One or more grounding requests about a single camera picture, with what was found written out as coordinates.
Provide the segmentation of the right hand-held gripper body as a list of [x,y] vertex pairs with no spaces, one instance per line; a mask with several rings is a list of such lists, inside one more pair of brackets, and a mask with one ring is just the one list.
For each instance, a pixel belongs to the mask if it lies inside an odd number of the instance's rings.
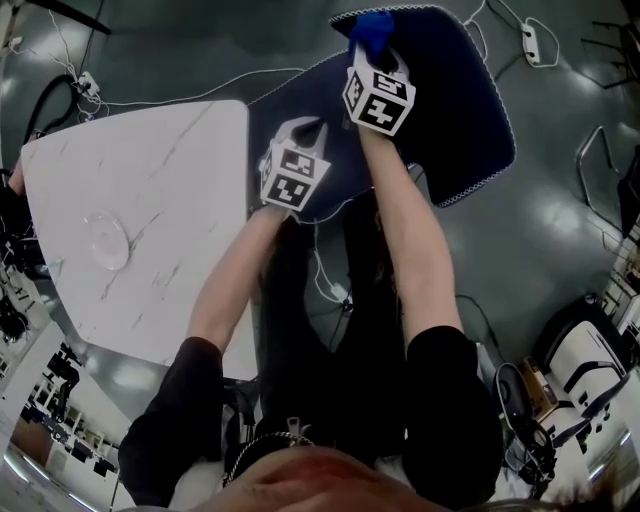
[[412,110],[416,88],[402,74],[349,67],[342,99],[353,123],[395,136]]

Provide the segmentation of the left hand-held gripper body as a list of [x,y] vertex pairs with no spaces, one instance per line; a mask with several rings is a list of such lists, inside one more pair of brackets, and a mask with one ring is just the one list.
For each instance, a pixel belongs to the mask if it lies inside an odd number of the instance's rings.
[[321,158],[272,141],[259,164],[260,199],[292,211],[302,211],[331,164]]

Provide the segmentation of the blue wiping cloth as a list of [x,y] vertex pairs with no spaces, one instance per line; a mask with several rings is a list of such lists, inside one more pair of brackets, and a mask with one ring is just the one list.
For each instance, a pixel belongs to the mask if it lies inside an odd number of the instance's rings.
[[389,37],[394,33],[394,20],[386,11],[360,14],[349,34],[348,52],[351,57],[360,44],[368,57],[378,59],[385,51]]

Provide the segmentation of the dark blue chair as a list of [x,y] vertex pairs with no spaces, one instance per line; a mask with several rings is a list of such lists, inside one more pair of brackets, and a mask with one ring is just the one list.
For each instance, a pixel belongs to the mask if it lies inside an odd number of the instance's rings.
[[[511,124],[493,78],[463,24],[435,5],[386,6],[389,46],[408,66],[414,107],[393,136],[407,164],[425,172],[431,202],[451,206],[498,177],[514,161]],[[258,164],[280,125],[302,116],[328,124],[331,167],[301,217],[320,218],[372,187],[357,131],[341,98],[353,59],[338,52],[249,105],[248,169]]]

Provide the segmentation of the person's right forearm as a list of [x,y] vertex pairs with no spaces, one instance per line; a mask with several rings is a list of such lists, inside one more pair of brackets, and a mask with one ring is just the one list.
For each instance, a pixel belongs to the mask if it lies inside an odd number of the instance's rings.
[[358,129],[403,311],[405,343],[434,327],[462,328],[453,263],[443,230],[394,143]]

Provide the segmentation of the person's left forearm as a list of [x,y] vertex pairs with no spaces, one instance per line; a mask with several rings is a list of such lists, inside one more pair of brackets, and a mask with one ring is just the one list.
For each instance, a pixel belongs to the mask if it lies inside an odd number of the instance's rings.
[[251,215],[206,279],[195,301],[187,336],[223,354],[253,294],[261,269],[289,212],[266,206]]

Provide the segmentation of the clear glass plate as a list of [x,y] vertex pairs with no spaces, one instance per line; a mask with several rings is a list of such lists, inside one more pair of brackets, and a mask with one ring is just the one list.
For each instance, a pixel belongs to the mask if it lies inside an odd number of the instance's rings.
[[93,261],[112,272],[123,269],[130,255],[124,228],[108,212],[93,212],[84,218],[87,244]]

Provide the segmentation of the person's black clothing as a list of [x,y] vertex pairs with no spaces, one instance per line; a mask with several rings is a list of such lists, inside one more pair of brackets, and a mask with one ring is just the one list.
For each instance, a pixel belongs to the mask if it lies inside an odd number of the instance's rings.
[[502,432],[476,345],[449,326],[405,343],[372,193],[349,205],[344,235],[355,307],[338,347],[319,340],[304,305],[312,232],[288,220],[263,281],[255,443],[223,447],[221,354],[185,340],[121,444],[121,481],[136,504],[174,506],[197,469],[241,474],[289,444],[289,418],[307,440],[390,470],[439,505],[459,510],[492,497]]

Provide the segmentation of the black oval device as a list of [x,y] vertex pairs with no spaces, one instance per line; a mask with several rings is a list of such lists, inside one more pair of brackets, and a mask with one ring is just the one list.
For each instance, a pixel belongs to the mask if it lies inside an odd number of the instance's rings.
[[493,395],[507,425],[516,431],[533,419],[533,408],[526,383],[511,363],[500,365],[494,376]]

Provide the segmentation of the white machine with black stripes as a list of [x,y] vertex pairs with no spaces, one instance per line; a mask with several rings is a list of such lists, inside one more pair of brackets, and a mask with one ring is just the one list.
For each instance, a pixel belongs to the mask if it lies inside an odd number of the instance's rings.
[[588,321],[572,327],[551,351],[545,378],[557,404],[541,424],[555,448],[588,427],[628,381],[613,349]]

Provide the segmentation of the brown cardboard box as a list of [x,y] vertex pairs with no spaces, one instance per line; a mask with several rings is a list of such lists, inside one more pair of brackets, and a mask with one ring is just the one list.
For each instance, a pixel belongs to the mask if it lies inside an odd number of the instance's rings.
[[530,356],[520,363],[519,371],[529,394],[533,417],[542,421],[557,407],[558,399],[540,367]]

